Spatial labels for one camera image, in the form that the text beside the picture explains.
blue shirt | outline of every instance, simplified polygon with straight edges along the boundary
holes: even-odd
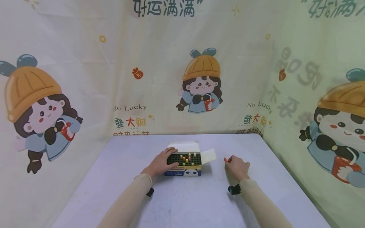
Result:
[[[192,95],[191,93],[189,93],[187,91],[184,91],[182,93],[182,98],[189,105],[189,112],[190,113],[206,112],[207,110],[205,109],[204,101],[201,101],[198,104],[193,104],[193,96],[194,95]],[[216,109],[219,106],[219,99],[214,93],[211,93],[211,96],[212,96],[212,99],[214,99],[214,101],[212,102],[212,108]]]
[[[336,153],[332,150],[321,150],[317,146],[317,138],[319,135],[324,135],[320,132],[319,127],[315,121],[312,121],[309,125],[309,131],[311,134],[312,142],[307,147],[309,153],[312,155],[314,160],[328,173],[332,172],[333,163],[335,161]],[[338,146],[346,146],[343,143],[340,143],[334,140],[336,145]],[[356,161],[361,168],[361,172],[350,172],[347,176],[350,184],[359,187],[365,188],[365,155],[362,151],[359,151],[359,158]]]
[[[80,123],[69,116],[61,116],[65,122],[70,122],[70,131],[77,133],[80,130]],[[70,145],[71,141],[68,141],[61,132],[56,133],[56,141],[49,145],[46,143],[44,134],[34,134],[26,138],[25,147],[27,150],[34,152],[47,153],[48,160],[51,162],[58,158]]]

board game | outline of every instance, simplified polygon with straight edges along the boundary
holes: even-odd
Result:
[[[168,147],[174,147],[178,152],[168,157],[167,164],[178,162],[179,166],[166,171],[165,176],[201,176],[202,165],[217,158],[213,148],[200,152],[197,141],[173,142]]]
[[[167,164],[178,162],[179,166],[165,172],[165,176],[200,176],[201,154],[200,153],[176,153],[167,159]]]

cartoon girl face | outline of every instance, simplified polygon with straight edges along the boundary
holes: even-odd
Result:
[[[64,100],[54,101],[44,98],[45,104],[38,102],[32,104],[33,113],[29,116],[29,121],[24,125],[24,130],[27,133],[34,131],[37,134],[45,132],[50,128],[58,118],[64,113]]]
[[[197,77],[194,82],[186,85],[186,89],[190,90],[190,93],[193,95],[205,95],[207,93],[212,93],[214,91],[214,87],[218,86],[218,84],[218,82],[212,81],[209,76]]]
[[[337,115],[318,115],[319,129],[338,142],[365,151],[365,122],[362,117],[339,112]]]

fabric backdrop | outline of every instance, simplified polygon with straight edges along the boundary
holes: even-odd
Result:
[[[13,0],[0,15],[0,227],[50,227],[110,137],[152,134],[260,134],[332,227],[365,223],[364,1]]]

tabletop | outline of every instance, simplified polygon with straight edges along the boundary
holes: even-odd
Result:
[[[226,173],[224,157],[251,163],[249,176],[280,208],[295,228],[330,227],[278,158],[257,134],[115,136],[81,182],[53,228],[97,227],[109,207],[170,142],[199,142],[200,151],[215,149],[217,159],[202,166],[200,177],[154,179],[154,194],[145,196],[132,228],[256,228],[253,212]]]

